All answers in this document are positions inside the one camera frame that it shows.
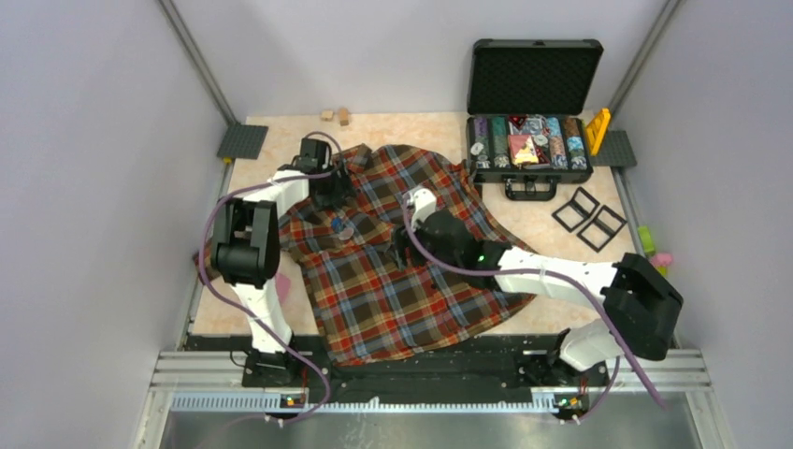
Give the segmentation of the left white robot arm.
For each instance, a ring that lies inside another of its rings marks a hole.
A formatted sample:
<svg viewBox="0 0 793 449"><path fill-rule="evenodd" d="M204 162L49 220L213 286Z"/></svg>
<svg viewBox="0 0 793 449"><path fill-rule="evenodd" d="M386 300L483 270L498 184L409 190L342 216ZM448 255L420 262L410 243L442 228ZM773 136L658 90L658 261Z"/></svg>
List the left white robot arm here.
<svg viewBox="0 0 793 449"><path fill-rule="evenodd" d="M251 325L252 348L265 358L264 373L277 386L293 384L300 372L276 282L280 219L305 200L318 210L340 210L354 196L338 142L314 131L301 139L289 164L264 183L225 196L209 219L209 265L237 295Z"/></svg>

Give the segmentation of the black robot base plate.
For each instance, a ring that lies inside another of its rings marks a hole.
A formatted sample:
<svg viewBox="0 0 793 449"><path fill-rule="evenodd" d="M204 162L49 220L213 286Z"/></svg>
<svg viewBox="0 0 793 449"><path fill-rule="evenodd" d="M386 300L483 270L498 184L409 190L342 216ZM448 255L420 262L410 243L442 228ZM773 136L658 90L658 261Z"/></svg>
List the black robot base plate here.
<svg viewBox="0 0 793 449"><path fill-rule="evenodd" d="M556 342L555 335L483 336L402 360L341 366L319 337L296 336L290 345L305 359L287 355L282 368L253 349L248 336L192 336L185 348L243 355L238 364L242 386L301 387L305 402L325 398L328 407L373 399L385 405L511 404L537 399L548 387L560 391L553 407L573 409L576 399L585 408L587 394L617 386L613 370L603 362L578 373L552 358Z"/></svg>

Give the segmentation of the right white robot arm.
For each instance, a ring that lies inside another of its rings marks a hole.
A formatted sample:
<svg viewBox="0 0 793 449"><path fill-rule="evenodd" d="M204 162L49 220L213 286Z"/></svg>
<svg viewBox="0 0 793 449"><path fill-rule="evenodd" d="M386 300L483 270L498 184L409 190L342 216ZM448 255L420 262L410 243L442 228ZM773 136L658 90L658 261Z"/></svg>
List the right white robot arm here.
<svg viewBox="0 0 793 449"><path fill-rule="evenodd" d="M617 262L582 262L478 239L422 186L404 193L400 206L398 263L410 257L458 274L475 288L562 299L598 314L563 332L548 360L556 383L573 385L587 369L617 356L629 363L666 358L684 301L647 258L625 253Z"/></svg>

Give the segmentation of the blue brooch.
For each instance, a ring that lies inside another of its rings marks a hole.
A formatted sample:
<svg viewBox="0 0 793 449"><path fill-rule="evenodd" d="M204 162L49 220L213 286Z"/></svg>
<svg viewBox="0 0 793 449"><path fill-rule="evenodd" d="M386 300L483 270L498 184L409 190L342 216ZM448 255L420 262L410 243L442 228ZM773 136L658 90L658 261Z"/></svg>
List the blue brooch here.
<svg viewBox="0 0 793 449"><path fill-rule="evenodd" d="M335 233L340 234L345 229L345 224L341 218L335 217L331 220L331 228Z"/></svg>

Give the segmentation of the silver brooch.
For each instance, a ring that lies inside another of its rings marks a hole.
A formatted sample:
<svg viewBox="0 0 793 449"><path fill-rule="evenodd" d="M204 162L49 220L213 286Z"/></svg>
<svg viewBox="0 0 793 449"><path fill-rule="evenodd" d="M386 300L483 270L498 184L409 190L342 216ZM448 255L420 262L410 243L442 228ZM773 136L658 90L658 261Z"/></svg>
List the silver brooch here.
<svg viewBox="0 0 793 449"><path fill-rule="evenodd" d="M338 239L342 241L347 241L350 240L353 237L353 235L354 235L354 230L350 227L345 227L338 233Z"/></svg>

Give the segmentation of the plaid flannel shirt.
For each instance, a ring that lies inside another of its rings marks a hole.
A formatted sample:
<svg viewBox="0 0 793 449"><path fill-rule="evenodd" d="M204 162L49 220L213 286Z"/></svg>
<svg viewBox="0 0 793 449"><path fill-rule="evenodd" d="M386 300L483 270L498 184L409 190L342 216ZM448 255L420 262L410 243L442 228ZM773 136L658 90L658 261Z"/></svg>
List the plaid flannel shirt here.
<svg viewBox="0 0 793 449"><path fill-rule="evenodd" d="M303 201L280 219L282 249L299 265L319 333L339 365L403 359L447 347L500 325L527 306L530 294L477 289L432 263L399 270L386 255L403 222L400 200L416 186L478 239L519 239L487 210L469 169L410 145L343 152L356 197L340 210ZM354 230L338 239L331 220Z"/></svg>

